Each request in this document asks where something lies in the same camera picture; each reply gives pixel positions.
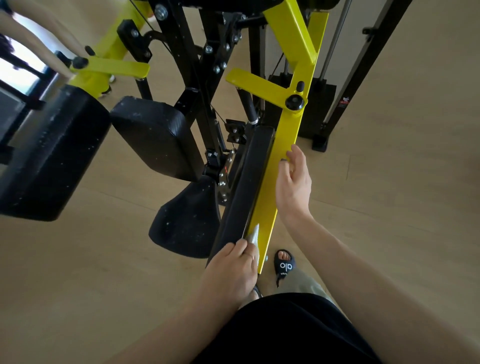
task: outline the yellow bracket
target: yellow bracket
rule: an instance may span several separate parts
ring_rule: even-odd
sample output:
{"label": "yellow bracket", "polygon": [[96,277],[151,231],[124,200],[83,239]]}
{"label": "yellow bracket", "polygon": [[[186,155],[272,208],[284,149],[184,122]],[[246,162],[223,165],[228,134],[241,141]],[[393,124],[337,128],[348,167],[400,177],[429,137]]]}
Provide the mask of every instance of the yellow bracket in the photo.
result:
{"label": "yellow bracket", "polygon": [[[145,17],[152,13],[147,1],[134,0],[134,3]],[[70,80],[70,85],[77,86],[96,98],[108,89],[108,80],[111,74],[146,77],[149,66],[147,65],[148,68],[146,68],[145,63],[121,61],[125,57],[127,49],[117,34],[117,28],[124,19],[132,19],[138,29],[142,29],[145,24],[145,20],[135,7],[129,1],[125,1],[114,24],[100,42],[93,47],[96,56],[89,58],[89,65],[86,68],[73,69],[78,73]]]}
{"label": "yellow bracket", "polygon": [[[303,29],[305,23],[295,0],[285,0],[280,5],[265,11],[264,14],[270,25],[275,24],[275,27],[283,25],[290,32],[293,32],[292,34],[287,34],[283,30],[274,29],[283,52],[285,55],[288,55],[288,61],[292,62],[292,60],[295,60],[296,62],[290,87],[284,89],[261,77],[239,69],[233,69],[227,76],[227,81],[236,87],[245,89],[283,109],[246,234],[247,236],[251,234],[254,227],[260,224],[258,234],[258,248],[260,250],[258,273],[262,272],[277,213],[275,183],[278,174],[278,163],[281,158],[286,158],[286,152],[296,142],[304,111],[304,108],[299,111],[287,109],[285,100],[292,94],[298,94],[307,102],[306,96],[312,84],[318,52],[322,45],[328,20],[328,13],[314,12],[310,17],[308,31],[306,27]],[[296,91],[299,81],[305,83],[305,88],[300,93]]]}

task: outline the person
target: person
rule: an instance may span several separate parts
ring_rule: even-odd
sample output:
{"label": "person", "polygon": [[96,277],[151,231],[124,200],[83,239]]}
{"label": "person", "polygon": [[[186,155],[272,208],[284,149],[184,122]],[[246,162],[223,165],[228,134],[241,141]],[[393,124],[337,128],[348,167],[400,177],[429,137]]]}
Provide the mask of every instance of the person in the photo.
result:
{"label": "person", "polygon": [[276,294],[258,299],[258,249],[240,239],[211,260],[173,317],[111,362],[480,363],[474,343],[313,219],[305,155],[292,145],[287,157],[278,166],[278,214],[341,311],[286,250],[275,256]]}

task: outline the pant leg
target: pant leg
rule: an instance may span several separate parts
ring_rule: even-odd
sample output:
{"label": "pant leg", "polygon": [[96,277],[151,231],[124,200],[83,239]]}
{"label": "pant leg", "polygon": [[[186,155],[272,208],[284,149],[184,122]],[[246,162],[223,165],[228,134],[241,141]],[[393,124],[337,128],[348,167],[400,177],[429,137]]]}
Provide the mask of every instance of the pant leg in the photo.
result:
{"label": "pant leg", "polygon": [[323,298],[328,299],[331,303],[335,304],[332,298],[325,293],[324,289],[318,284],[312,277],[307,276],[303,271],[298,268],[293,268],[288,272],[287,276],[283,278],[283,282],[280,284],[274,294],[277,293],[313,293]]}

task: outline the floor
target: floor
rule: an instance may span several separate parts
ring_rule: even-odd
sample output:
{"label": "floor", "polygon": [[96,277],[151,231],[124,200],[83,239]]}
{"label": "floor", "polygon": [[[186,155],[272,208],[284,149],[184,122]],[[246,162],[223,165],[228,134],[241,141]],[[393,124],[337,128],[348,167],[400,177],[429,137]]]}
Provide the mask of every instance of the floor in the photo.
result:
{"label": "floor", "polygon": [[[67,2],[47,2],[58,5],[57,14],[70,14]],[[70,26],[93,43],[108,22],[87,3],[78,3]],[[479,341],[480,23],[472,10],[479,4],[461,3],[413,1],[328,151],[298,143],[307,154],[318,221]],[[82,28],[81,19],[92,26]],[[193,16],[192,26],[197,21]],[[195,36],[201,44],[201,32]],[[247,49],[245,37],[229,67],[248,69]],[[180,74],[161,45],[152,51],[154,98],[173,103]],[[127,94],[138,95],[134,82],[119,78],[104,102],[112,107]],[[213,104],[224,117],[245,120],[235,90],[223,81]],[[205,261],[163,250],[147,232],[158,208],[185,185],[151,171],[112,129],[57,221],[0,217],[0,362],[99,363],[168,317]],[[277,221],[270,256],[280,247],[316,276]],[[267,293],[272,262],[260,277]]]}

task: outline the screw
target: screw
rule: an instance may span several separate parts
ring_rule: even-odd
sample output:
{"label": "screw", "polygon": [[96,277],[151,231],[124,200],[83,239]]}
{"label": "screw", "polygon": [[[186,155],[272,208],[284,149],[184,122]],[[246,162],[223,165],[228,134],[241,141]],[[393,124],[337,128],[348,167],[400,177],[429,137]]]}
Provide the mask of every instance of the screw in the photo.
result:
{"label": "screw", "polygon": [[162,21],[168,18],[168,10],[162,4],[157,4],[155,7],[155,18]]}

